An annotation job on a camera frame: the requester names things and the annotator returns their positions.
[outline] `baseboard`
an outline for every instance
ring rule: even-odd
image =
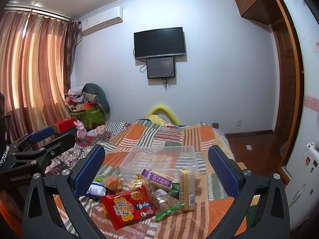
[[[261,130],[261,131],[253,131],[253,132],[242,132],[242,133],[226,133],[226,138],[235,138],[235,137],[249,137],[249,136],[258,136],[265,134],[274,134],[273,130]]]

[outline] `door frame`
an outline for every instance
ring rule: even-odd
[[[283,156],[280,160],[280,163],[278,165],[278,172],[283,177],[286,183],[289,183],[290,177],[287,175],[287,172],[285,171],[285,165],[287,164],[289,157],[292,153],[293,147],[296,142],[297,134],[299,131],[299,125],[301,120],[301,114],[303,109],[303,100],[304,100],[304,74],[303,74],[303,61],[302,61],[302,55],[301,55],[301,48],[299,44],[299,39],[297,35],[297,31],[294,27],[292,18],[289,14],[289,11],[284,3],[283,0],[276,0],[278,3],[278,6],[280,8],[280,11],[283,15],[284,21],[287,25],[288,33],[291,40],[291,46],[294,54],[294,60],[295,60],[295,70],[296,70],[296,96],[295,96],[295,109],[293,112],[293,118],[292,118],[292,125],[289,132],[289,137],[287,140],[287,144],[284,149]],[[280,54],[278,52],[279,57],[279,64],[280,64],[280,70],[281,70],[281,58]],[[282,72],[280,71],[280,87],[282,85]],[[280,91],[280,100],[279,100],[279,107],[278,112],[281,108],[281,91]]]
[[[273,30],[273,34],[275,37],[275,42],[276,42],[276,47],[277,47],[277,53],[278,53],[278,62],[279,62],[279,103],[278,103],[278,111],[277,111],[277,118],[276,118],[276,125],[275,125],[275,130],[274,130],[274,136],[276,136],[276,131],[278,130],[278,123],[279,123],[279,116],[280,116],[280,112],[281,112],[281,101],[282,101],[282,63],[281,63],[281,51],[279,48],[279,43],[278,43],[278,37],[277,34],[274,31],[274,28],[276,28],[279,24],[283,23],[285,20],[284,18],[281,18],[279,20],[277,20],[276,22],[274,22],[272,24],[272,30]]]

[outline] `orange curtain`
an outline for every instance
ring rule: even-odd
[[[12,141],[69,116],[63,96],[66,30],[66,22],[43,15],[0,15],[0,91],[12,116]]]

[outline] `metal screw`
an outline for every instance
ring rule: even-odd
[[[279,179],[280,179],[280,175],[279,175],[278,173],[274,173],[274,178],[275,178],[276,180],[279,180]]]
[[[39,178],[40,177],[40,174],[37,172],[37,173],[35,173],[35,174],[33,174],[33,179],[37,179],[37,178]]]
[[[246,175],[246,176],[251,176],[251,170],[244,169],[244,170],[242,170],[242,172],[243,172],[244,175]]]
[[[70,174],[70,170],[69,169],[65,169],[62,171],[62,175],[66,176]]]

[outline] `cardboard box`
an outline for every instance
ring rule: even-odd
[[[75,121],[75,118],[66,118],[53,123],[51,126],[54,128],[55,133],[61,134],[64,131],[75,127]]]

